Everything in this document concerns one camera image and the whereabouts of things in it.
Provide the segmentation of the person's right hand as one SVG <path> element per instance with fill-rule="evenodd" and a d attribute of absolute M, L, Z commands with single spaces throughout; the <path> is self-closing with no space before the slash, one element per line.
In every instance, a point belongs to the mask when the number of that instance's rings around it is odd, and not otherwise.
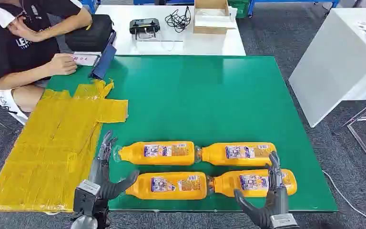
<path fill-rule="evenodd" d="M 77 64 L 73 56 L 68 53 L 57 53 L 50 62 L 47 63 L 49 76 L 69 75 L 76 71 Z"/>

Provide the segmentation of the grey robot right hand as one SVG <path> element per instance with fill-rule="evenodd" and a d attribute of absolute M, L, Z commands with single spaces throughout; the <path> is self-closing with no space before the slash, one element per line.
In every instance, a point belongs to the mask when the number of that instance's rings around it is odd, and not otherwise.
<path fill-rule="evenodd" d="M 261 229 L 272 229 L 271 216 L 288 213 L 288 193 L 282 180 L 280 160 L 275 151 L 269 154 L 271 165 L 268 168 L 269 188 L 265 205 L 257 208 L 245 200 L 239 189 L 234 190 L 234 198 L 243 212 Z"/>

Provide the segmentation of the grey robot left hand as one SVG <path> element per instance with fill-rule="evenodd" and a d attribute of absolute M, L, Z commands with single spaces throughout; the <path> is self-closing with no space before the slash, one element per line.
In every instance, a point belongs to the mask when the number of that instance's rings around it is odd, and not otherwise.
<path fill-rule="evenodd" d="M 110 181 L 109 159 L 112 154 L 112 146 L 117 139 L 117 137 L 112 136 L 112 131 L 109 130 L 103 138 L 97 156 L 92 161 L 88 180 L 100 186 L 98 197 L 102 199 L 111 200 L 118 197 L 136 182 L 140 174 L 139 170 L 134 170 L 127 178 L 117 183 Z"/>

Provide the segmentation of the person's left hand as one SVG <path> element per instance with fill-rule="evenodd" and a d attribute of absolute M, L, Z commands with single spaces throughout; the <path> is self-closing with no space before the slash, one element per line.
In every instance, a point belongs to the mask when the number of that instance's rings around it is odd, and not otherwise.
<path fill-rule="evenodd" d="M 8 26 L 7 29 L 18 37 L 24 38 L 31 42 L 41 42 L 45 38 L 37 31 L 34 31 L 24 23 L 25 17 L 16 17 Z"/>

